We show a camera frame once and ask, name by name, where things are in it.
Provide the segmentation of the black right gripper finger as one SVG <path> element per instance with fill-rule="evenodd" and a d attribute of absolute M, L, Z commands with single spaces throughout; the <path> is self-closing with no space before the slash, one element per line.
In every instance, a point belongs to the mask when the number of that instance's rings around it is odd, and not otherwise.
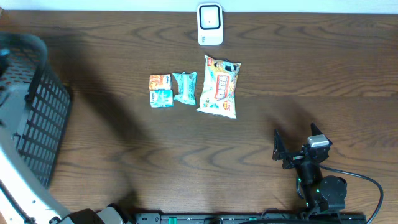
<path fill-rule="evenodd" d="M 312 136 L 323 135 L 323 133 L 319 130 L 315 123 L 311 123 L 310 128 Z"/>
<path fill-rule="evenodd" d="M 274 150 L 272 159 L 275 161 L 282 160 L 286 157 L 286 148 L 284 146 L 283 140 L 279 135 L 278 130 L 274 130 Z"/>

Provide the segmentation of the large yellow snack bag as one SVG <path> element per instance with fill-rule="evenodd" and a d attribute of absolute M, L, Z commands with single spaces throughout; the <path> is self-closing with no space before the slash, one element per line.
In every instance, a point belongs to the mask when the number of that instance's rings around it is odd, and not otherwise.
<path fill-rule="evenodd" d="M 203 91 L 197 111 L 236 119 L 235 91 L 241 63 L 205 55 Z"/>

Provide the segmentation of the teal snack pack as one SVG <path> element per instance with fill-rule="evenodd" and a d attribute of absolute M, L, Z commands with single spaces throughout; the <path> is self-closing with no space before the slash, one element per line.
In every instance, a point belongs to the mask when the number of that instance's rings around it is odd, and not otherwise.
<path fill-rule="evenodd" d="M 173 73 L 178 84 L 178 93 L 174 96 L 174 100 L 186 105 L 196 105 L 195 87 L 197 73 Z"/>

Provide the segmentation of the teal tissue pack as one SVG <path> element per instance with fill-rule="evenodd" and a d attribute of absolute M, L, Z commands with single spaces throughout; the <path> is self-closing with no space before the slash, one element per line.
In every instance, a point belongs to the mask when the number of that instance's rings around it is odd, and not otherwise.
<path fill-rule="evenodd" d="M 151 90 L 150 105 L 152 108 L 168 108 L 174 106 L 172 90 Z"/>

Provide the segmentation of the orange tissue pack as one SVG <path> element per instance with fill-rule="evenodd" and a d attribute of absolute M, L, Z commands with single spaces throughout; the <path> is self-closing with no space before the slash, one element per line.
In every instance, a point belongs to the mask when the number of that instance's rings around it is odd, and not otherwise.
<path fill-rule="evenodd" d="M 171 74 L 165 75 L 150 75 L 149 77 L 149 90 L 171 90 L 172 79 Z"/>

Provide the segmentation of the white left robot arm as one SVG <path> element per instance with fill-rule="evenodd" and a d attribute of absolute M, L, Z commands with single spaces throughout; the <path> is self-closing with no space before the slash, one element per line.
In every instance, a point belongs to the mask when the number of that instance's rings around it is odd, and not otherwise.
<path fill-rule="evenodd" d="M 1 93 L 1 213 L 8 223 L 129 223 L 117 207 L 99 212 L 70 212 L 39 182 L 17 152 L 30 112 L 25 102 L 28 84 Z"/>

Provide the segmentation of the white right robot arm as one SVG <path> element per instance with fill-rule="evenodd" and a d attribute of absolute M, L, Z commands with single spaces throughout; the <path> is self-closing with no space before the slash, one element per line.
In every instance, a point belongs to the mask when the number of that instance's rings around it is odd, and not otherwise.
<path fill-rule="evenodd" d="M 324 176 L 320 163 L 329 158 L 333 143 L 318 129 L 310 125 L 312 135 L 307 138 L 299 151 L 289 152 L 278 132 L 274 130 L 274 150 L 272 159 L 282 161 L 283 169 L 297 172 L 296 190 L 307 204 L 303 217 L 338 213 L 345 208 L 347 183 L 334 175 Z"/>

